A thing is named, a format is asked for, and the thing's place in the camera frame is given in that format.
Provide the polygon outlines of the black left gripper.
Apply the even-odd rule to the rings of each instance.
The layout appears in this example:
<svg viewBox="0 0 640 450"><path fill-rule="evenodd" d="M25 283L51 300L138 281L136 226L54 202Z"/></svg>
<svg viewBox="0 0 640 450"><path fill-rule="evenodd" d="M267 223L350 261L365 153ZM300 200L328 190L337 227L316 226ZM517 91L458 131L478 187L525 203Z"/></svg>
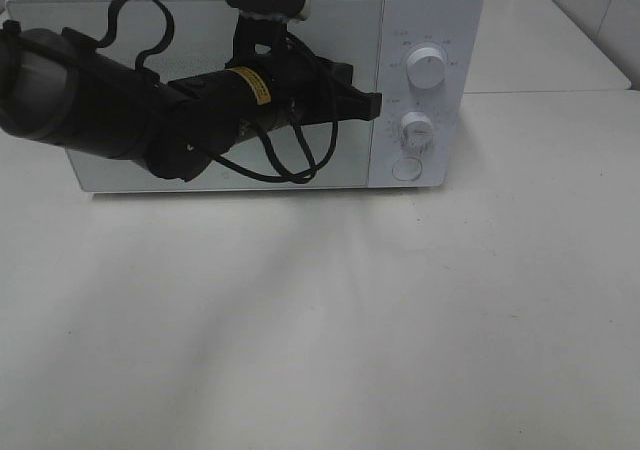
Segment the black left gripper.
<svg viewBox="0 0 640 450"><path fill-rule="evenodd" d="M278 122L291 114L303 125L381 115L382 94L361 92L343 79L347 64L316 55L284 22L239 15L233 36L232 70L248 81L258 107Z"/></svg>

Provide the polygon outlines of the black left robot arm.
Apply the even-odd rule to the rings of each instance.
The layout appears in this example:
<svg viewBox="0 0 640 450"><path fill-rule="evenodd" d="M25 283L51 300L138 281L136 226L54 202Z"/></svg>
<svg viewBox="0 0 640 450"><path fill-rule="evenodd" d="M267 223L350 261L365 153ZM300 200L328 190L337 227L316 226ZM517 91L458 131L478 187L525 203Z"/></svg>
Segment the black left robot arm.
<svg viewBox="0 0 640 450"><path fill-rule="evenodd" d="M191 181L211 163L266 183L305 184L326 166L307 125L371 121L382 97L352 83L353 68L314 54L282 24L241 18L224 68L162 82L142 60L127 67L102 54L115 39L74 29L1 29L1 127L9 135ZM257 138L272 172L227 158Z"/></svg>

